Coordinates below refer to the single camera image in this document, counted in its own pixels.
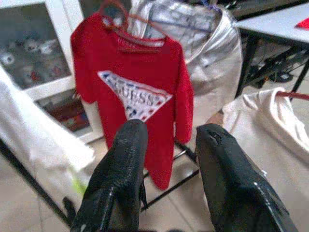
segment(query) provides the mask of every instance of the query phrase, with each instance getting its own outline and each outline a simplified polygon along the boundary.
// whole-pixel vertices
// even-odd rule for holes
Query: white garment
[[[300,232],[309,228],[309,138],[283,88],[243,95],[223,108],[223,127],[261,169]]]
[[[133,0],[130,13],[159,23],[162,30],[183,47],[194,88],[193,127],[206,123],[224,105],[233,101],[241,73],[242,51],[235,20],[221,12],[175,0]],[[128,32],[138,37],[160,37],[156,29],[138,20],[129,21]],[[194,26],[209,32],[175,26]],[[196,130],[187,144],[195,149]]]
[[[37,107],[1,66],[0,109],[0,138],[44,189],[61,192],[59,206],[67,196],[79,208],[76,181],[87,185],[90,176],[83,168],[93,162],[94,151]]]

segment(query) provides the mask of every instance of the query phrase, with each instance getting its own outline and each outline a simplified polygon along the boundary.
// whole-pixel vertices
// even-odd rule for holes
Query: red object
[[[304,21],[298,23],[296,25],[297,28],[303,28],[309,30],[309,18],[305,19]]]
[[[177,41],[169,37],[138,40],[163,42],[163,46],[157,48],[158,53],[121,52],[119,47],[139,51],[149,47],[127,41],[103,27],[99,13],[84,20],[71,36],[76,89],[86,102],[98,102],[108,147],[125,121],[145,121],[145,167],[154,183],[166,189],[172,170],[173,123],[177,141],[186,143],[191,138],[193,90]]]
[[[298,98],[309,101],[309,95],[308,94],[301,94],[301,93],[295,93],[295,92],[281,92],[279,91],[276,96],[280,97],[290,97],[290,98]]]

